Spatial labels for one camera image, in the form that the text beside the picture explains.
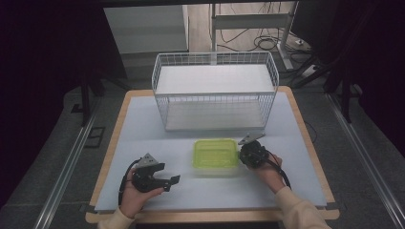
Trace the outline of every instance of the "wire basket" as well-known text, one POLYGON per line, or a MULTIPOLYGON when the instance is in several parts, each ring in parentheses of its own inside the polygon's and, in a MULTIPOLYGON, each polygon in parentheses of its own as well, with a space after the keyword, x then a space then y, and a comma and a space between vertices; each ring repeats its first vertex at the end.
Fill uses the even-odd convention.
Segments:
POLYGON ((270 52, 161 53, 152 75, 166 131, 264 129, 278 84, 270 52))

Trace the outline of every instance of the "desk leg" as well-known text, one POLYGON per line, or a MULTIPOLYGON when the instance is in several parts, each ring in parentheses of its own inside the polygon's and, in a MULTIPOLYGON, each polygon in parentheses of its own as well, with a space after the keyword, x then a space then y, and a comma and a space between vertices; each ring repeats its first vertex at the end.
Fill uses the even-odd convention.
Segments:
POLYGON ((211 4, 211 51, 216 52, 217 51, 217 27, 215 25, 216 23, 216 15, 215 15, 215 8, 216 5, 211 4))
POLYGON ((283 37, 282 37, 280 43, 277 44, 277 49, 281 55, 281 58, 283 60, 283 63, 285 65, 287 71, 294 69, 292 67, 291 61, 289 60, 287 52, 286 52, 286 42, 287 42, 287 38, 289 35, 289 31, 291 30, 292 21, 295 16, 295 11, 297 10, 297 6, 298 6, 298 2, 294 2, 292 4, 291 8, 289 9, 287 22, 286 22, 285 29, 283 32, 283 37))
POLYGON ((85 126, 90 116, 89 82, 86 73, 83 73, 81 75, 80 87, 81 87, 81 102, 83 105, 83 120, 81 122, 81 126, 85 126))

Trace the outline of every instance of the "human hand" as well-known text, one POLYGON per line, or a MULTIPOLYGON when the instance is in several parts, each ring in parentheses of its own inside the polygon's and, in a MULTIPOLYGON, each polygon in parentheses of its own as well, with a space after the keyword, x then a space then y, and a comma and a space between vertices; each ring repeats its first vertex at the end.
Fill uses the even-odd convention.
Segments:
MULTIPOLYGON (((278 164, 280 167, 283 160, 276 155, 269 155, 268 159, 278 164)), ((270 188, 270 190, 276 194, 280 189, 284 188, 286 184, 283 182, 283 178, 277 172, 277 170, 268 163, 263 164, 261 167, 253 170, 257 176, 270 188)))
POLYGON ((119 206, 122 214, 130 219, 133 219, 135 215, 140 212, 149 198, 158 196, 164 191, 163 188, 154 189, 148 193, 138 191, 131 182, 135 170, 136 169, 133 168, 127 174, 127 181, 122 195, 122 203, 119 206))

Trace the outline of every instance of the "plastic container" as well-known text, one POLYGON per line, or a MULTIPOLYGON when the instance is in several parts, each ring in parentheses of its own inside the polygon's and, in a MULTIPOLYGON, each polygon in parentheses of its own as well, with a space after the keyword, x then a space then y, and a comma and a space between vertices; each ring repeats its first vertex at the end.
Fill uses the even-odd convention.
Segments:
POLYGON ((230 138, 196 141, 193 167, 200 176, 235 176, 239 168, 236 141, 230 138))

